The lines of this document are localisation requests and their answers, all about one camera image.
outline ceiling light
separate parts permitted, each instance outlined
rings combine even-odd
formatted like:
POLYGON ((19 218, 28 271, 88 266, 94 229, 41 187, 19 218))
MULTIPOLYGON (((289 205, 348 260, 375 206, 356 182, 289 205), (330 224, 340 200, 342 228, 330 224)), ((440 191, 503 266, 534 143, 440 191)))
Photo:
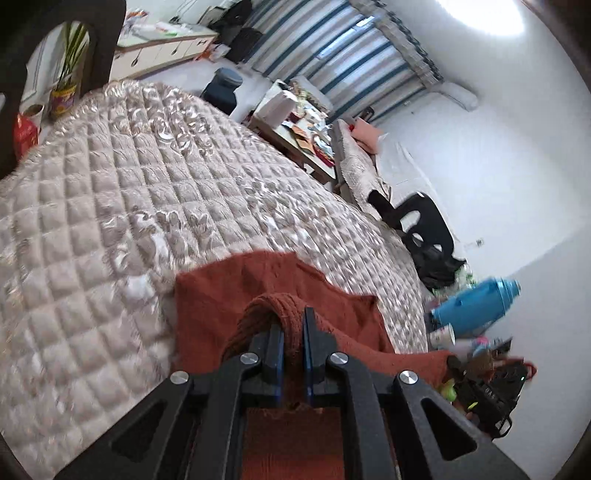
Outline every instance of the ceiling light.
POLYGON ((523 32, 521 14, 513 0, 437 0, 447 12, 469 27, 492 35, 523 32))

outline pink pillow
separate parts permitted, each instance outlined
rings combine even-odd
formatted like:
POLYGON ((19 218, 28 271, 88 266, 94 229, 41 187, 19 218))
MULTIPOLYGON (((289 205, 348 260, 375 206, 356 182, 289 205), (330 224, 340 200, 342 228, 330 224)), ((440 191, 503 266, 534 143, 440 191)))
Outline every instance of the pink pillow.
POLYGON ((370 155, 378 153, 378 138, 382 135, 379 128, 375 128, 365 120, 358 118, 355 121, 355 128, 351 132, 351 136, 357 140, 357 143, 370 155))

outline blue thermos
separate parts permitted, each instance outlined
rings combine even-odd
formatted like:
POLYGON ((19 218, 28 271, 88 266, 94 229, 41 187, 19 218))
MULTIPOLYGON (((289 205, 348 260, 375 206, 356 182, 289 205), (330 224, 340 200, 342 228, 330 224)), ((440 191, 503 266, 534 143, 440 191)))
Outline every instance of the blue thermos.
POLYGON ((515 280, 489 278, 450 297, 431 315, 441 326, 451 323, 454 333, 463 335, 500 319, 520 291, 515 280))

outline red plastic bag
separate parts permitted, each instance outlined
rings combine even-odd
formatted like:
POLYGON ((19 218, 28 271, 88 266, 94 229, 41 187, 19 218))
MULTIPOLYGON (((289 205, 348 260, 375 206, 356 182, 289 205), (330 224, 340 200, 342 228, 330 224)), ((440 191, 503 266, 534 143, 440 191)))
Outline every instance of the red plastic bag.
POLYGON ((30 118, 19 113, 14 123, 14 154, 17 156, 17 161, 20 161, 29 148, 34 147, 38 142, 37 127, 30 118))

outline quilted bedspread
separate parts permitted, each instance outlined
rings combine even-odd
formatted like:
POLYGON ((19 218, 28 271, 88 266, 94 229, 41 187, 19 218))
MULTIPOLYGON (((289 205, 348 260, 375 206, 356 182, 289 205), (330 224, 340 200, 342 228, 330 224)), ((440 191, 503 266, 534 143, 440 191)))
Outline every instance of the quilted bedspread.
POLYGON ((91 92, 0 182, 0 429, 34 480, 169 374, 175 274, 253 249, 376 294, 396 350, 426 350, 400 239, 179 89, 91 92))

